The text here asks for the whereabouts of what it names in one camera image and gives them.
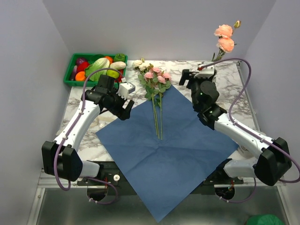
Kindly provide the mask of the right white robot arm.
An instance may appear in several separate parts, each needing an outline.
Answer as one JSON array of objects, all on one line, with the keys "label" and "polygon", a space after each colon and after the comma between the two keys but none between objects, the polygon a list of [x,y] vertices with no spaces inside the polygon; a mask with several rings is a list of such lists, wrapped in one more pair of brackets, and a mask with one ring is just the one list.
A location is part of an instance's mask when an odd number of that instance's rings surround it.
[{"label": "right white robot arm", "polygon": [[235,177],[251,177],[268,186],[275,185],[292,166],[287,142],[254,131],[218,106],[219,92],[212,81],[216,73],[215,69],[206,74],[184,69],[179,84],[191,90],[193,109],[203,125],[230,137],[250,154],[243,160],[223,162],[215,173],[217,181],[225,184]]}]

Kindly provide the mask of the beige ribbon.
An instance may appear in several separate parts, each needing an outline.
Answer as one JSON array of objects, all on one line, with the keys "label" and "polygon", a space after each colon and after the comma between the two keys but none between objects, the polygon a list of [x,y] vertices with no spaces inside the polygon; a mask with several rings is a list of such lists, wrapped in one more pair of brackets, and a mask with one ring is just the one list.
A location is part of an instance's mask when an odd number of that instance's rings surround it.
[{"label": "beige ribbon", "polygon": [[114,116],[111,112],[109,112],[109,111],[103,112],[102,114],[100,114],[99,116],[97,116],[94,119],[94,121],[91,123],[90,127],[92,127],[92,128],[94,128],[94,127],[102,128],[106,124],[111,123],[116,119],[117,119],[117,117]]}]

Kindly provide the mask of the peach rose stem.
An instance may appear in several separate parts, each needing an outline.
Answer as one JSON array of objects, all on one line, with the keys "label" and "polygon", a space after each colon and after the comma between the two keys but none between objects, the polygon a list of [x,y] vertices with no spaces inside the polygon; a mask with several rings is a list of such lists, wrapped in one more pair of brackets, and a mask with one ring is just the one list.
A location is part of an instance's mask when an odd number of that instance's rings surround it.
[{"label": "peach rose stem", "polygon": [[231,53],[236,46],[236,43],[232,39],[232,36],[236,29],[241,26],[241,20],[237,20],[233,26],[223,24],[215,30],[214,36],[218,37],[217,48],[218,53],[213,53],[211,61],[221,60],[227,53]]}]

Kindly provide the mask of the blue wrapping paper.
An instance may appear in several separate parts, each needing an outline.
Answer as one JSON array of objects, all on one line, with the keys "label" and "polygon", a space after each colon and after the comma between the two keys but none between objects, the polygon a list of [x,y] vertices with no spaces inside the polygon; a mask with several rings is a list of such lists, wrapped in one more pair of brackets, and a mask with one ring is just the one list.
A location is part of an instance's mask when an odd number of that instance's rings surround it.
[{"label": "blue wrapping paper", "polygon": [[191,102],[175,87],[162,99],[163,138],[158,139],[148,101],[96,135],[159,222],[238,148],[228,136],[204,126]]}]

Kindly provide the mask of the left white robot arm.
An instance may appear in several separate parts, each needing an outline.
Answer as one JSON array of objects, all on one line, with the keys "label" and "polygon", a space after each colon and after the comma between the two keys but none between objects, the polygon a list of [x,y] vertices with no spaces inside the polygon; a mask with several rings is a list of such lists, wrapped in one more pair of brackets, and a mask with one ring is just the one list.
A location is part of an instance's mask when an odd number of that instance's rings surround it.
[{"label": "left white robot arm", "polygon": [[134,91],[135,86],[127,82],[121,83],[116,92],[100,86],[83,90],[82,100],[71,121],[52,142],[46,141],[42,146],[45,173],[68,181],[88,177],[93,185],[101,184],[104,174],[100,164],[82,161],[77,154],[79,145],[104,108],[120,120],[129,119],[134,101],[128,101],[127,96]]}]

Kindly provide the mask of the white rose stem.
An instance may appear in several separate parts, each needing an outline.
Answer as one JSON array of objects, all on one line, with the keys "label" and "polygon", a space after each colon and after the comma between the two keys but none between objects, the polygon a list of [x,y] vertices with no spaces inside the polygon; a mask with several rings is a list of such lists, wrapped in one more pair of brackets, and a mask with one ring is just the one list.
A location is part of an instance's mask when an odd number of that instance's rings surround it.
[{"label": "white rose stem", "polygon": [[139,73],[143,70],[145,70],[146,68],[150,67],[151,63],[147,63],[144,58],[141,58],[140,60],[135,60],[132,63],[132,66],[134,68],[134,70],[139,71]]}]

